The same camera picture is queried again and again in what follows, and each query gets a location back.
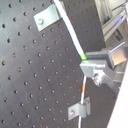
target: bolt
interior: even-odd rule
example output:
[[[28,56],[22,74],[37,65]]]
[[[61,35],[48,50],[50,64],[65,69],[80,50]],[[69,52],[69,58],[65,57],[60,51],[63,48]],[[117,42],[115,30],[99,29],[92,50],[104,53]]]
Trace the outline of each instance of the bolt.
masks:
[[[71,116],[73,116],[74,114],[75,114],[75,112],[74,112],[74,111],[71,111],[71,112],[70,112],[70,115],[71,115]]]
[[[43,19],[38,19],[38,24],[42,25],[44,23]]]
[[[100,85],[102,84],[102,80],[104,78],[104,74],[102,72],[96,73],[94,75],[93,82],[95,83],[95,85],[97,85],[98,87],[100,87]]]

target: white surface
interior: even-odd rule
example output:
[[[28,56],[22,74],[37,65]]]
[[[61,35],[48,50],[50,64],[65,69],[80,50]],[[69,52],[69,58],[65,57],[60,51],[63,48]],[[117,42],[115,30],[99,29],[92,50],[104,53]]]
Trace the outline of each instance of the white surface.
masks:
[[[126,0],[108,0],[110,9],[113,10],[114,8],[120,6],[121,4],[125,3]],[[117,15],[122,11],[122,7],[119,7],[118,9],[112,11],[113,16]]]
[[[128,62],[121,89],[107,128],[128,128]]]

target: metal clamp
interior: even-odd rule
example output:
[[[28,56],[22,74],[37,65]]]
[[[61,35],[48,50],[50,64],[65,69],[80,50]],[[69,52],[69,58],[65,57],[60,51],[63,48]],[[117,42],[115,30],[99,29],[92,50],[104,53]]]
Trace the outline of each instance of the metal clamp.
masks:
[[[47,9],[34,16],[38,31],[42,31],[43,29],[55,23],[59,19],[61,19],[61,15],[59,14],[55,4],[50,5]]]
[[[118,95],[128,59],[127,40],[121,40],[119,45],[111,48],[86,53],[88,60],[80,64],[83,73],[92,78],[95,85],[99,87],[101,84],[108,84],[116,95]]]
[[[91,114],[91,103],[90,97],[84,100],[84,104],[80,102],[68,108],[68,120],[71,120],[77,116],[85,118],[87,115]]]

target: black perforated panel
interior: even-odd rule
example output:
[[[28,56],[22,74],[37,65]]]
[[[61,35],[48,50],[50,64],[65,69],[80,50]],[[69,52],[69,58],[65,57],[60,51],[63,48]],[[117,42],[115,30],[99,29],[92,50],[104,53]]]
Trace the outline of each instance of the black perforated panel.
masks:
[[[93,0],[64,0],[85,52],[105,46]],[[63,20],[38,32],[33,16],[50,0],[0,1],[0,128],[75,128],[67,108],[80,101],[81,62]],[[87,80],[91,115],[83,128],[105,128],[115,102]]]

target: silver bracket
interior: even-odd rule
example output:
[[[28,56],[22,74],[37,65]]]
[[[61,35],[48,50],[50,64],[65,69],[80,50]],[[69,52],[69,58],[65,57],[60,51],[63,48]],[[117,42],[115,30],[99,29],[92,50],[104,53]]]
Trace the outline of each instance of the silver bracket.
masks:
[[[87,115],[91,114],[91,103],[90,97],[84,100],[84,103],[81,104],[80,102],[68,108],[68,120],[71,120],[77,116],[81,116],[85,118]]]
[[[55,23],[56,21],[58,21],[61,18],[55,4],[50,5],[47,9],[45,9],[44,11],[36,14],[34,16],[34,20],[36,22],[36,26],[38,31],[43,30],[44,28],[48,27],[49,25]]]

